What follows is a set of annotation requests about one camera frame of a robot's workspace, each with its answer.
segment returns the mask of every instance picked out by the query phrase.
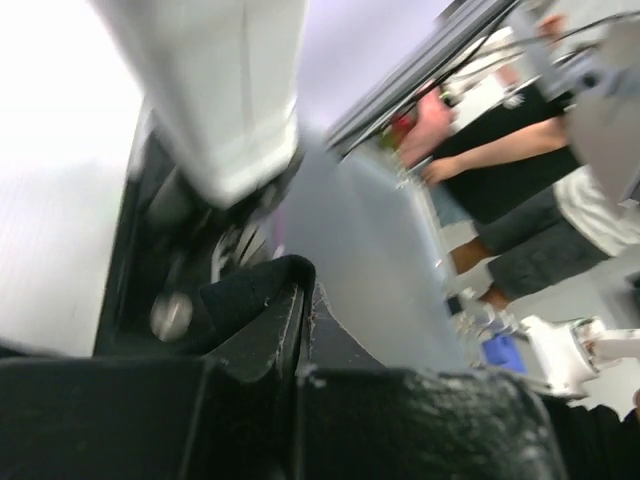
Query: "gray shorts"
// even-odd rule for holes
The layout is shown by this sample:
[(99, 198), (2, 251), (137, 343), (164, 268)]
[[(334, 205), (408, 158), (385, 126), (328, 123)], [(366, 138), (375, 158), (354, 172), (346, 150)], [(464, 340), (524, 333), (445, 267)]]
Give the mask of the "gray shorts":
[(558, 209), (553, 187), (489, 225), (474, 224), (497, 258), (495, 285), (515, 300), (586, 272), (609, 257), (580, 234)]

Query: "gray plastic panel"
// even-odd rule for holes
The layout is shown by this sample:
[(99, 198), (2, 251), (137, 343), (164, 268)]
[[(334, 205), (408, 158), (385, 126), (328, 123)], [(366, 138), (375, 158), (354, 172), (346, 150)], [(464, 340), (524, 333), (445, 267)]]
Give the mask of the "gray plastic panel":
[(316, 265), (336, 318), (383, 363), (464, 368), (444, 303), (448, 259), (420, 186), (362, 149), (342, 163), (308, 149), (281, 207), (285, 253)]

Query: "leg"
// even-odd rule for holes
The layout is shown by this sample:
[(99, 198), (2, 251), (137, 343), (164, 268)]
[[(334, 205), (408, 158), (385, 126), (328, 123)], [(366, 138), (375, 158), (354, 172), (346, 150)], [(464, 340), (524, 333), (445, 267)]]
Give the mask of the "leg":
[(475, 223), (478, 236), (451, 252), (459, 274), (482, 260), (507, 252), (562, 219), (549, 187), (489, 225)]
[(489, 263), (494, 283), (483, 300), (503, 309), (608, 258), (563, 219)]

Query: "black cable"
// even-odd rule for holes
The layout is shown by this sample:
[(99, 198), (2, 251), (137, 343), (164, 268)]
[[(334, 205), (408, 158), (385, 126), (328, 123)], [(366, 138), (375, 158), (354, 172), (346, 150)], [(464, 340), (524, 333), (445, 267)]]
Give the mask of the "black cable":
[[(431, 92), (433, 89), (439, 87), (440, 85), (442, 85), (446, 80), (448, 80), (451, 76), (455, 75), (456, 72), (460, 71), (462, 68), (464, 68), (471, 60), (475, 60), (478, 58), (483, 58), (489, 55), (492, 55), (494, 53), (498, 53), (498, 52), (502, 52), (504, 50), (510, 50), (513, 49), (515, 47), (518, 46), (522, 46), (522, 45), (527, 45), (527, 44), (531, 44), (531, 43), (537, 43), (537, 42), (542, 42), (542, 41), (547, 41), (549, 42), (549, 38), (546, 36), (537, 36), (537, 37), (532, 37), (532, 38), (525, 38), (522, 40), (517, 40), (515, 42), (511, 42), (508, 45), (503, 45), (501, 47), (498, 48), (494, 48), (491, 50), (487, 50), (486, 52), (482, 52), (482, 54), (477, 55), (478, 52), (480, 51), (480, 49), (482, 49), (482, 47), (486, 44), (486, 42), (489, 40), (489, 37), (491, 35), (493, 35), (496, 30), (498, 29), (498, 27), (502, 24), (502, 22), (511, 14), (511, 12), (513, 11), (513, 8), (507, 10), (506, 12), (504, 12), (498, 19), (496, 19), (494, 21), (494, 23), (492, 23), (489, 27), (488, 27), (488, 32), (487, 34), (484, 36), (484, 38), (482, 39), (482, 41), (473, 49), (472, 52), (470, 52), (463, 60), (461, 60), (460, 62), (458, 62), (454, 67), (446, 70), (444, 73), (440, 74), (436, 80), (434, 80), (433, 82), (431, 82), (428, 86), (426, 86), (425, 88), (423, 88), (422, 90), (420, 90), (418, 93), (416, 93), (415, 95), (413, 95), (410, 99), (405, 100), (404, 102), (400, 102), (400, 105), (395, 107), (396, 111), (394, 112), (394, 116), (395, 115), (405, 115), (407, 112), (409, 112), (412, 108), (414, 108), (414, 106), (416, 105), (417, 102), (419, 102), (425, 95), (429, 94), (429, 92)], [(588, 23), (586, 25), (583, 25), (581, 27), (578, 28), (574, 28), (571, 29), (567, 32), (565, 32), (564, 34), (560, 35), (558, 38), (553, 39), (551, 42), (549, 43), (556, 43), (556, 42), (560, 42), (566, 38), (572, 37), (574, 35), (577, 35), (579, 33), (582, 32), (586, 32), (588, 30), (591, 30), (593, 28), (599, 27), (601, 25), (605, 25), (608, 23), (616, 23), (619, 21), (623, 21), (623, 20), (628, 20), (630, 18), (633, 17), (638, 17), (640, 16), (640, 10), (631, 10), (628, 12), (623, 12), (623, 13), (617, 13), (614, 15), (609, 15), (607, 17), (603, 17), (600, 18), (599, 20), (596, 20), (594, 22)], [(428, 78), (421, 78), (419, 82), (417, 82), (418, 84), (425, 84), (429, 79)], [(394, 107), (389, 107), (387, 109), (387, 111), (392, 110)], [(376, 136), (378, 133), (380, 133), (382, 130), (384, 130), (385, 128), (387, 128), (388, 123), (383, 124), (382, 126), (372, 130), (365, 138), (363, 138), (360, 142), (358, 142), (357, 144), (353, 145), (349, 151), (352, 151), (354, 148), (356, 148), (358, 145), (360, 145), (361, 143), (371, 139), (372, 137)], [(360, 129), (360, 131), (366, 130), (368, 127), (367, 126), (363, 126), (362, 129)]]
[[(437, 88), (440, 85), (442, 85), (442, 83), (445, 82), (451, 75), (455, 74), (455, 72), (459, 71), (469, 61), (471, 61), (473, 59), (474, 55), (476, 55), (480, 51), (480, 49), (485, 45), (485, 43), (487, 43), (487, 41), (489, 40), (489, 37), (491, 37), (491, 35), (493, 35), (497, 31), (498, 27), (500, 27), (502, 22), (504, 22), (504, 20), (509, 15), (511, 15), (511, 12), (513, 11), (514, 8), (515, 8), (515, 6), (507, 9), (496, 20), (494, 20), (493, 23), (491, 23), (486, 29), (481, 31), (479, 33), (479, 35), (482, 35), (484, 31), (487, 31), (487, 33), (485, 34), (484, 38), (482, 38), (482, 40), (473, 49), (473, 51), (470, 52), (464, 59), (462, 59), (454, 68), (449, 69), (444, 74), (440, 75), (433, 83), (427, 85), (425, 88), (423, 88), (422, 90), (417, 92), (413, 97), (409, 98), (408, 100), (402, 101), (399, 106), (390, 106), (390, 107), (388, 107), (386, 109), (386, 111), (389, 111), (389, 110), (392, 110), (392, 109), (396, 109), (396, 111), (394, 112), (393, 115), (396, 115), (396, 114), (404, 115), (409, 110), (411, 110), (413, 108), (413, 106), (421, 98), (423, 98), (425, 95), (429, 94), (429, 92), (431, 92), (434, 88)], [(428, 80), (428, 78), (423, 77), (416, 83), (418, 85), (424, 84), (427, 80)], [(375, 137), (378, 133), (380, 133), (380, 131), (384, 130), (386, 127), (387, 127), (387, 124), (382, 125), (379, 128), (373, 129), (371, 132), (369, 132), (369, 134), (366, 137), (360, 139), (356, 144), (352, 145), (352, 147), (350, 147), (348, 151), (349, 152), (352, 151), (353, 149), (357, 148), (360, 144), (362, 144), (362, 143), (366, 142), (367, 140)]]
[(622, 20), (629, 20), (633, 17), (639, 17), (640, 16), (640, 10), (630, 10), (628, 12), (624, 12), (624, 13), (616, 13), (614, 15), (609, 15), (607, 17), (603, 17), (599, 20), (596, 20), (594, 22), (588, 23), (586, 25), (583, 25), (581, 27), (577, 27), (571, 30), (566, 31), (565, 33), (563, 33), (562, 35), (560, 35), (558, 38), (549, 41), (549, 38), (546, 36), (536, 36), (536, 37), (531, 37), (531, 38), (524, 38), (522, 40), (516, 40), (515, 42), (511, 42), (507, 45), (503, 45), (501, 47), (496, 47), (494, 49), (491, 50), (487, 50), (486, 52), (482, 52), (481, 55), (478, 55), (477, 58), (482, 58), (482, 57), (487, 57), (489, 55), (493, 55), (494, 53), (499, 53), (502, 52), (504, 50), (511, 50), (512, 48), (515, 47), (519, 47), (522, 45), (528, 45), (530, 43), (538, 43), (538, 42), (544, 42), (546, 41), (547, 43), (557, 43), (560, 42), (562, 40), (565, 40), (569, 37), (573, 37), (574, 35), (578, 35), (580, 33), (586, 32), (588, 30), (591, 30), (593, 28), (599, 27), (601, 25), (605, 25), (607, 23), (616, 23), (616, 22), (620, 22)]
[[(586, 32), (588, 30), (591, 30), (593, 28), (599, 27), (601, 25), (605, 25), (607, 23), (615, 23), (615, 22), (619, 22), (619, 21), (622, 21), (622, 20), (628, 20), (630, 18), (637, 17), (637, 16), (640, 16), (640, 10), (631, 10), (631, 11), (624, 12), (624, 13), (617, 13), (617, 14), (614, 14), (614, 15), (609, 15), (607, 17), (600, 18), (599, 20), (596, 20), (594, 22), (588, 23), (588, 24), (583, 25), (581, 27), (569, 30), (569, 31), (563, 33), (562, 35), (560, 35), (558, 38), (553, 39), (549, 43), (557, 43), (557, 42), (560, 42), (560, 41), (562, 41), (564, 39), (567, 39), (569, 37), (577, 35), (579, 33), (583, 33), (583, 32)], [(502, 21), (497, 21), (496, 25), (500, 25), (501, 23), (502, 23)], [(498, 48), (494, 48), (494, 49), (491, 49), (491, 50), (487, 50), (486, 52), (482, 52), (481, 55), (478, 55), (476, 57), (475, 55), (480, 51), (480, 49), (488, 41), (489, 37), (495, 33), (495, 30), (497, 30), (497, 28), (494, 29), (494, 27), (496, 27), (496, 26), (494, 25), (494, 26), (491, 27), (493, 31), (490, 31), (489, 33), (487, 33), (487, 35), (484, 37), (483, 41), (480, 44), (478, 44), (478, 46), (474, 49), (473, 52), (471, 52), (467, 57), (465, 57), (460, 63), (456, 64), (456, 66), (454, 66), (453, 68), (447, 70), (440, 77), (438, 77), (433, 82), (433, 85), (434, 85), (433, 88), (436, 88), (436, 87), (442, 85), (447, 79), (449, 79), (451, 76), (455, 75), (456, 72), (459, 72), (462, 67), (464, 67), (467, 63), (469, 63), (470, 60), (477, 60), (479, 58), (487, 57), (487, 56), (492, 55), (494, 53), (502, 52), (504, 50), (510, 50), (512, 48), (515, 48), (515, 47), (518, 47), (518, 46), (522, 46), (522, 45), (527, 45), (527, 44), (530, 44), (530, 43), (537, 43), (537, 42), (541, 42), (541, 41), (545, 41), (545, 40), (549, 41), (548, 37), (546, 37), (546, 36), (537, 36), (537, 37), (532, 37), (532, 38), (525, 38), (525, 39), (522, 39), (522, 40), (517, 40), (515, 42), (511, 42), (511, 43), (509, 43), (507, 45), (503, 45), (502, 47), (498, 47)], [(415, 98), (416, 98), (415, 102), (410, 101), (411, 105), (409, 106), (408, 109), (405, 110), (406, 105), (404, 107), (400, 107), (402, 109), (402, 113), (400, 113), (400, 115), (404, 115), (409, 110), (411, 110), (413, 108), (413, 106), (415, 105), (415, 103), (420, 101), (420, 99), (422, 99), (427, 93), (429, 93), (431, 90), (433, 90), (433, 88), (425, 89), (424, 93), (423, 93), (423, 91), (420, 92), (420, 93), (423, 93), (422, 95), (415, 96)]]

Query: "man's arm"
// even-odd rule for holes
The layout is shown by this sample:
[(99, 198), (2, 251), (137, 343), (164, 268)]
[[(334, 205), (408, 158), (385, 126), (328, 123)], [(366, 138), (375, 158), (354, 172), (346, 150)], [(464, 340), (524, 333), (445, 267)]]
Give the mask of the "man's arm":
[(462, 171), (518, 162), (566, 147), (564, 120), (551, 118), (457, 156)]
[(422, 177), (429, 185), (435, 185), (466, 170), (518, 162), (568, 144), (564, 119), (550, 118), (454, 157), (436, 160), (425, 167)]

